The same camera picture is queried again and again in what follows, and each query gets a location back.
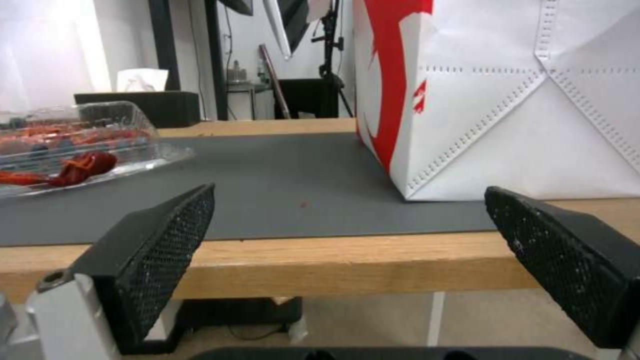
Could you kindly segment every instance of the cable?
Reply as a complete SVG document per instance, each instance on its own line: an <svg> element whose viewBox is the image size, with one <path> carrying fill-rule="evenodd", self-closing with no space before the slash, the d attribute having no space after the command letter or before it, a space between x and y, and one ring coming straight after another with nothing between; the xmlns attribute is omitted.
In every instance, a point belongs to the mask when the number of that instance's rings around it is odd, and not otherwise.
<svg viewBox="0 0 640 360"><path fill-rule="evenodd" d="M229 329L229 333L231 334L231 336L233 336L236 339L243 340L243 341L262 340L262 339L266 339L266 338L270 337L271 335L275 335L275 334L277 334L279 332L287 332L289 330L289 326L281 325L281 326L278 326L276 329L273 329L273 330L267 332L266 334L262 334L262 335L254 337L254 338L246 338L244 336L240 336L240 335L236 334L234 332L233 328L231 327L231 325L227 325L227 328Z"/></svg>
<svg viewBox="0 0 640 360"><path fill-rule="evenodd" d="M193 14L191 12L191 0L187 0L187 6L189 10L189 23L191 24L191 38L193 39L193 51L196 55L196 70L198 72L198 91L200 92L200 100L202 101L202 113L204 119L207 120L207 107L204 104L204 95L202 91L202 84L200 82L200 60L198 60L198 43L196 42L196 32L193 29Z"/></svg>
<svg viewBox="0 0 640 360"><path fill-rule="evenodd" d="M225 6L225 17L227 18L227 29L229 30L229 56L227 56L227 67L225 67L225 79L226 79L226 88L227 88L227 109L233 116L234 120L237 120L236 114L231 110L231 105L229 105L229 79L226 77L229 75L229 63L231 62L231 54L234 53L234 36L231 32L231 22L229 21L229 9Z"/></svg>
<svg viewBox="0 0 640 360"><path fill-rule="evenodd" d="M318 26L320 26L320 20L316 21L316 27L314 28L314 33L311 37L316 37L316 31L318 31Z"/></svg>

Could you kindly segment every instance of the light stand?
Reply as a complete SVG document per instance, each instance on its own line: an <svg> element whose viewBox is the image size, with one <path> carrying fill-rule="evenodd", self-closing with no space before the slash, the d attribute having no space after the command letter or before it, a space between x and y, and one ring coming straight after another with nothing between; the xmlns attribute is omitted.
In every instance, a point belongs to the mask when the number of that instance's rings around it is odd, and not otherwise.
<svg viewBox="0 0 640 360"><path fill-rule="evenodd" d="M335 0L335 5L332 4L329 8L329 12L320 19L324 29L324 36L313 38L311 39L311 42L324 41L324 64L320 65L320 76L329 82L334 89L336 89L338 94L340 94L344 107L347 109L347 113L349 113L350 117L353 117L347 98L344 96L344 92L342 91L344 88L344 82L332 71L333 48L336 47L340 51L344 50L344 37L339 37L338 42L333 41L335 39L335 28L338 21L339 9L340 0Z"/></svg>

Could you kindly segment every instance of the clear plastic clamshell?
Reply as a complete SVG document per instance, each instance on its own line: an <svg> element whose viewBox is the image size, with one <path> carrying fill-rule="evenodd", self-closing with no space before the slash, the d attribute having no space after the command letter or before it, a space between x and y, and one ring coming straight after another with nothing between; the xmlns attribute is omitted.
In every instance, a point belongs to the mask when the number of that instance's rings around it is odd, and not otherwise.
<svg viewBox="0 0 640 360"><path fill-rule="evenodd" d="M127 101L44 108L0 120L0 197L85 186L189 158Z"/></svg>

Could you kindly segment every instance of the red and white bag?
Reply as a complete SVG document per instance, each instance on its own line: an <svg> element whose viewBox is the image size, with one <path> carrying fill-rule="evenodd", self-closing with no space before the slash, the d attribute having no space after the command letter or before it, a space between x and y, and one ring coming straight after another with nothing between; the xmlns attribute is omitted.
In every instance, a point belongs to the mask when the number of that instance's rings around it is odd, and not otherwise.
<svg viewBox="0 0 640 360"><path fill-rule="evenodd" d="M640 1L354 0L358 131L408 200L640 195Z"/></svg>

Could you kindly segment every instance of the wooden table edge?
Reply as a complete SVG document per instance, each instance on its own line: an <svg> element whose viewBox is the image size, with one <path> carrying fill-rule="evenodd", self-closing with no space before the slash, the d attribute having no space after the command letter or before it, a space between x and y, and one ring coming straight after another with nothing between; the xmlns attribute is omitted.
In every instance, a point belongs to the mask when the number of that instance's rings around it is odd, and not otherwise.
<svg viewBox="0 0 640 360"><path fill-rule="evenodd" d="M209 122L162 136L346 133L354 119ZM640 239L640 199L563 200ZM0 248L0 291L22 303L48 271L88 245ZM531 288L537 282L499 233L439 233L311 239L205 241L174 297L180 299L408 293Z"/></svg>

